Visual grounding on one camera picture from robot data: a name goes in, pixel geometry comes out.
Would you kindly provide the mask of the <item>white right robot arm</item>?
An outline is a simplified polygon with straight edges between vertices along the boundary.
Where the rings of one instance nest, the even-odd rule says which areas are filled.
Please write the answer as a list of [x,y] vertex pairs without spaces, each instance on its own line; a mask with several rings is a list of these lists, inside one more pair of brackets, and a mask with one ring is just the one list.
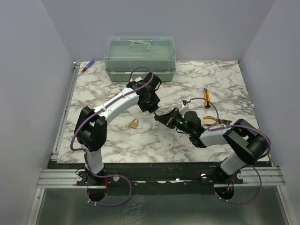
[[170,129],[178,129],[189,136],[190,142],[197,148],[228,144],[233,154],[219,165],[216,171],[218,182],[225,184],[233,174],[246,165],[254,165],[268,149],[268,142],[262,134],[244,119],[237,120],[232,127],[216,129],[204,128],[195,111],[180,113],[174,108],[167,114],[157,115],[154,119]]

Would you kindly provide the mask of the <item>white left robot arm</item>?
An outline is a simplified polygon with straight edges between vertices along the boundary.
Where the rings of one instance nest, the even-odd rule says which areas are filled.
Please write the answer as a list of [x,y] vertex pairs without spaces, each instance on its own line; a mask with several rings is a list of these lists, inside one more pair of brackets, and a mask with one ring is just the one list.
[[81,110],[70,148],[73,151],[84,151],[88,180],[93,185],[101,184],[104,179],[101,148],[107,139],[108,125],[135,105],[142,112],[155,112],[160,101],[156,91],[161,83],[159,77],[150,72],[143,80],[129,82],[120,94],[101,106]]

